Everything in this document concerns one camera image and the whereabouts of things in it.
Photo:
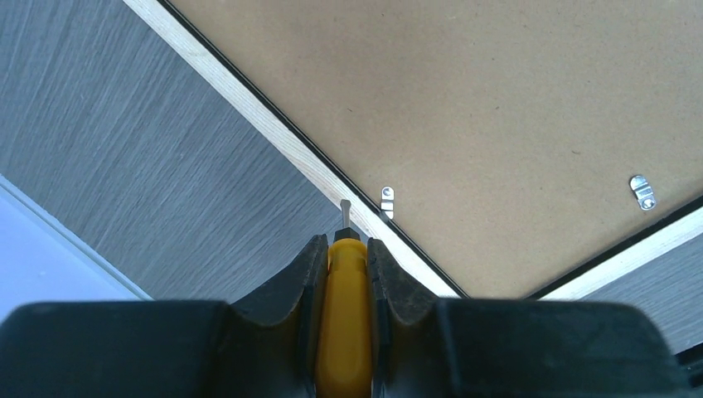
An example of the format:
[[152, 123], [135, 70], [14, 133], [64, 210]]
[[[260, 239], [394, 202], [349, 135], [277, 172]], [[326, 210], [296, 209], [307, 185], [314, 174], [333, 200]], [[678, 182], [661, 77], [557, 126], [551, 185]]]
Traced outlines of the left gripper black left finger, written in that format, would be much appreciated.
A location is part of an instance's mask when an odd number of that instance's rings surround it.
[[4, 397], [313, 397], [327, 237], [234, 303], [31, 303], [1, 326]]

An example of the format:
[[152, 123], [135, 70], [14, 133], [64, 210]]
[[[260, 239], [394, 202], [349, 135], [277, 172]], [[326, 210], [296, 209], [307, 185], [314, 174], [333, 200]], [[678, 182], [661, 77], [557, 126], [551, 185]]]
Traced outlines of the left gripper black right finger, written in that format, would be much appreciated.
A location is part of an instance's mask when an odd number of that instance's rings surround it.
[[367, 244], [374, 397], [689, 397], [663, 336], [618, 303], [441, 298]]

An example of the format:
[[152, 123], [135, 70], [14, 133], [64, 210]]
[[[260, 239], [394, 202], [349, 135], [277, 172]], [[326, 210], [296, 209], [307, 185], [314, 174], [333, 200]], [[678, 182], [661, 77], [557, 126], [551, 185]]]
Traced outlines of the orange handled screwdriver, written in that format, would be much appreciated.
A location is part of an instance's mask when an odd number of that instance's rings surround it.
[[369, 397], [373, 359], [367, 248], [351, 226], [351, 202], [340, 201], [342, 228], [327, 252], [315, 387], [318, 397]]

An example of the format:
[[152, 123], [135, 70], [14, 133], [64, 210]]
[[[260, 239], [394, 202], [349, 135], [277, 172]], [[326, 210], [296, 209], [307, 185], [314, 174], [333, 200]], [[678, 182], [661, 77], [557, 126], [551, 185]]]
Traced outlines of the black picture frame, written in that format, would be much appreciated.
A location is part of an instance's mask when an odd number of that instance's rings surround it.
[[702, 234], [699, 1], [131, 1], [438, 295], [579, 299]]

